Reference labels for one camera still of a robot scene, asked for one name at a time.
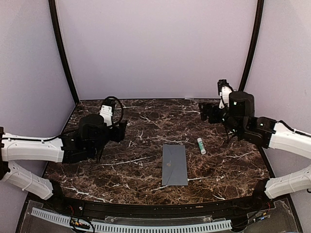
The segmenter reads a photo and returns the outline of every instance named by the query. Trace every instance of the brown marble surface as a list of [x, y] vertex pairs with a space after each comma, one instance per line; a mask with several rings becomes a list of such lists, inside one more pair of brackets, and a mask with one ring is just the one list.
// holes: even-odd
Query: brown marble surface
[[[202, 122], [200, 101], [207, 100], [123, 100], [126, 138], [109, 142], [99, 164], [49, 163], [45, 178], [60, 182], [67, 197], [120, 204], [190, 204], [251, 195], [257, 181], [269, 177], [260, 153], [245, 141], [227, 143], [221, 124]], [[101, 102], [80, 102], [66, 130], [98, 113]], [[188, 186], [161, 186], [163, 144], [186, 146]]]

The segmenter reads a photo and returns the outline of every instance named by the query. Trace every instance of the white panel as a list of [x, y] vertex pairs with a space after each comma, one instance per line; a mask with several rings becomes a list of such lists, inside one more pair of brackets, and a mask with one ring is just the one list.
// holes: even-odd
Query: white panel
[[237, 88], [256, 0], [58, 0], [82, 100], [217, 98]]
[[[258, 45], [246, 91], [255, 96], [257, 116], [284, 120], [311, 133], [311, 1], [265, 1]], [[298, 171], [311, 160], [267, 150], [277, 176]], [[311, 194], [292, 194], [302, 227], [311, 229]]]
[[[0, 126], [6, 132], [60, 133], [74, 107], [54, 38], [48, 1], [0, 4]], [[42, 175], [45, 162], [18, 163]], [[0, 182], [0, 232], [15, 232], [27, 192]]]

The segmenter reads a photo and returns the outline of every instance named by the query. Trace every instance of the gray rectangle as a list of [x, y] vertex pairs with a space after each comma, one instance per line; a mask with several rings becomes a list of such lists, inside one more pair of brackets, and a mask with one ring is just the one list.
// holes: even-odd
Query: gray rectangle
[[162, 185], [188, 185], [185, 146], [163, 144]]

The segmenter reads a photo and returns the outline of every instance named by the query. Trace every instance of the perforated metal strip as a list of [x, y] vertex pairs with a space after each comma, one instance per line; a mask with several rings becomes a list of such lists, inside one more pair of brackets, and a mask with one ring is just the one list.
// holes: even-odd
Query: perforated metal strip
[[[63, 216], [37, 208], [33, 208], [31, 215], [64, 227], [70, 227], [69, 216]], [[167, 227], [165, 226], [140, 227], [140, 226], [114, 225], [96, 221], [93, 221], [92, 224], [95, 227], [95, 232], [97, 233], [209, 233], [232, 229], [231, 220], [196, 224], [196, 225], [167, 226]]]

